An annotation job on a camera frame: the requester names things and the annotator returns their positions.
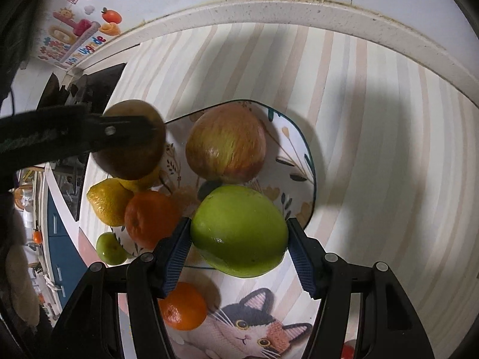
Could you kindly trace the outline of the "oval floral ceramic plate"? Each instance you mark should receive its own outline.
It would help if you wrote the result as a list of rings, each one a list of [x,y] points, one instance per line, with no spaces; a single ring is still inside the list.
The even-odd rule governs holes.
[[[263,167],[244,185],[267,197],[285,219],[294,217],[306,228],[317,199],[317,177],[304,134],[292,119],[268,105],[253,100],[233,102],[253,113],[266,135]],[[191,170],[185,147],[195,122],[212,109],[208,107],[166,122],[166,149],[155,190],[178,197],[182,213],[189,217],[194,216],[200,200],[212,186]]]

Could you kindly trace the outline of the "orange tangerine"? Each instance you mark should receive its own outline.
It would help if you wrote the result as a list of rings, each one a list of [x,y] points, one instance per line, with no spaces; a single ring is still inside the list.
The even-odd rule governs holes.
[[[165,299],[158,299],[158,305],[165,324],[177,331],[196,329],[209,313],[204,297],[187,282],[176,284]]]
[[[139,246],[153,250],[172,235],[182,214],[173,200],[157,191],[141,191],[128,203],[124,224],[130,238]]]

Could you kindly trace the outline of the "blue kitchen cabinet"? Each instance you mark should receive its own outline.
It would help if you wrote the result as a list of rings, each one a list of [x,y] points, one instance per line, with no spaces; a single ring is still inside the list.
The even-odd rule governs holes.
[[[54,284],[64,307],[87,267],[69,237],[50,192],[47,194],[48,247]]]

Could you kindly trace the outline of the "black gas stove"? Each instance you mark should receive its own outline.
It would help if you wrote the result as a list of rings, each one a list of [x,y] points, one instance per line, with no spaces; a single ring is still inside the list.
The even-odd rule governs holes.
[[[121,63],[92,74],[83,74],[68,86],[60,85],[52,73],[47,81],[37,109],[60,105],[83,105],[89,113],[103,113],[126,64]]]

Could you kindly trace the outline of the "red cherry tomato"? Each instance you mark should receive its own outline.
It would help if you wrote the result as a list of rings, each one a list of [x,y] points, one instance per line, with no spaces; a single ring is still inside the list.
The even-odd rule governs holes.
[[[353,359],[355,355],[355,349],[350,344],[345,344],[342,347],[341,359]]]

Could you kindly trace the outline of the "orange on far counter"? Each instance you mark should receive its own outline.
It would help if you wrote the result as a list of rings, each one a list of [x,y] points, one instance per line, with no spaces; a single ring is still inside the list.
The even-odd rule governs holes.
[[[42,234],[41,234],[41,231],[39,230],[34,230],[32,232],[32,240],[35,244],[37,245],[41,245],[42,242],[43,242],[43,237],[42,237]]]

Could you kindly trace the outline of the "brown red apple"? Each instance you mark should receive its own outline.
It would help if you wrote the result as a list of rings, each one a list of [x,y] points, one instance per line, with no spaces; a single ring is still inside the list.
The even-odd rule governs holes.
[[[139,180],[154,171],[160,162],[166,141],[166,127],[160,113],[149,103],[140,100],[121,101],[109,107],[104,116],[144,116],[156,128],[153,138],[141,136],[135,147],[115,147],[93,153],[97,165],[113,177]]]
[[[265,128],[238,102],[215,106],[196,120],[185,146],[190,169],[207,181],[249,182],[266,159]]]

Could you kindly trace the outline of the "yellow lemon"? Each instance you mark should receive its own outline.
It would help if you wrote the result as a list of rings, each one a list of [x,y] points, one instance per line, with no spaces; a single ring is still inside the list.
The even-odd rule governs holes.
[[[158,186],[160,182],[160,175],[161,175],[161,166],[157,165],[155,169],[147,176],[142,177],[138,180],[125,180],[118,178],[119,183],[125,189],[133,192],[138,193],[140,191],[146,191],[151,189],[154,186]]]
[[[107,178],[92,185],[86,193],[97,218],[110,227],[124,225],[126,207],[133,195],[116,178]]]

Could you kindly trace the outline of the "green apple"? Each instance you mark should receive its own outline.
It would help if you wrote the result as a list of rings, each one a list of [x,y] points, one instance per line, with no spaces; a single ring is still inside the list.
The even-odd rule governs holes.
[[[96,251],[100,260],[110,266],[120,265],[129,258],[128,253],[112,232],[104,232],[100,235],[97,239]]]
[[[253,278],[275,269],[287,250],[287,223],[263,194],[222,185],[201,202],[191,223],[192,243],[215,269]]]

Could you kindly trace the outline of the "striped cat table mat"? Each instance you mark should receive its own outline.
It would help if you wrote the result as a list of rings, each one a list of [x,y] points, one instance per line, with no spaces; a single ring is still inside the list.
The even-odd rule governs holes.
[[[265,103],[303,131],[317,200],[296,210],[330,252],[387,263],[437,358],[478,315],[478,108],[404,55],[286,24],[220,24],[133,50],[111,102],[167,120],[232,99]]]

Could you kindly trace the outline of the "colourful wall sticker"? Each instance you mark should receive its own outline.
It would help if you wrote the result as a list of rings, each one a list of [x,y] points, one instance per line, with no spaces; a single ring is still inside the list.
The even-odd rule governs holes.
[[[102,0],[46,0],[32,56],[68,70],[119,36],[122,22]]]

